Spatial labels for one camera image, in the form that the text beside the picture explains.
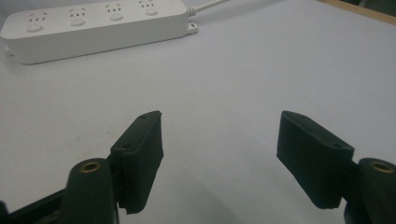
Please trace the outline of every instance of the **table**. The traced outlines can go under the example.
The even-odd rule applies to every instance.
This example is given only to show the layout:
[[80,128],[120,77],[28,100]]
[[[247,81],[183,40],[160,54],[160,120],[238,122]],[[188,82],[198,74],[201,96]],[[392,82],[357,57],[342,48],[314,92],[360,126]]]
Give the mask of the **table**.
[[196,35],[57,62],[0,54],[10,211],[64,188],[76,163],[105,158],[136,117],[161,110],[148,205],[120,210],[121,223],[344,223],[344,202],[317,209],[276,158],[280,113],[320,123],[354,161],[396,162],[395,26],[312,0],[232,1],[191,21]]

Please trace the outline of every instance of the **extension cord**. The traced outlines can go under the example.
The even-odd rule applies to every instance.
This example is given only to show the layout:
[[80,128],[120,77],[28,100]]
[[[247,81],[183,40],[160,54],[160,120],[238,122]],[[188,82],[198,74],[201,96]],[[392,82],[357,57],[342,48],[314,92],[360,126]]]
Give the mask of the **extension cord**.
[[54,7],[10,15],[0,33],[25,64],[122,49],[197,32],[188,17],[228,0],[185,7],[180,0],[128,0]]

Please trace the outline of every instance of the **white cable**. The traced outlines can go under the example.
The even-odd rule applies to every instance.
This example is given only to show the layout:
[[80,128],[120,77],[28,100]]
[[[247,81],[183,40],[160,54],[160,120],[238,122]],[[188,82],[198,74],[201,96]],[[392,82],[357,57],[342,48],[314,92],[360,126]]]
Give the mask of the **white cable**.
[[191,16],[195,16],[195,14],[197,12],[199,12],[199,11],[205,10],[207,8],[210,8],[210,7],[217,6],[217,5],[221,4],[221,3],[225,3],[225,2],[228,2],[228,1],[230,1],[230,0],[217,0],[217,1],[213,1],[213,2],[210,2],[210,3],[203,4],[203,5],[198,6],[198,7],[188,7],[189,16],[190,17]]

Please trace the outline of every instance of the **power outlet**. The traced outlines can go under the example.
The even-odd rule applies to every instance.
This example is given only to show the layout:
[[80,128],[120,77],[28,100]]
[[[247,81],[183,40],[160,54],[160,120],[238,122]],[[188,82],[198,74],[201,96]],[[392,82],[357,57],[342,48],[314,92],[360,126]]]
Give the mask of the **power outlet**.
[[43,63],[197,32],[180,0],[128,0],[10,15],[0,33],[21,63]]

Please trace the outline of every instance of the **brown edge trim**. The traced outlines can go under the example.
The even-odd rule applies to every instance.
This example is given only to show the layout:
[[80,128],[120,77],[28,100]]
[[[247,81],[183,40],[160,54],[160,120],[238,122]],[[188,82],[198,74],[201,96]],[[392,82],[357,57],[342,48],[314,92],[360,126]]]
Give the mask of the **brown edge trim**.
[[339,7],[344,10],[348,10],[354,13],[357,13],[362,16],[366,16],[378,21],[384,21],[393,25],[396,25],[396,17],[392,17],[390,15],[373,11],[371,9],[365,8],[365,7],[358,7],[346,2],[342,2],[339,0],[318,0],[319,2],[325,3],[327,5],[331,5],[334,7]]

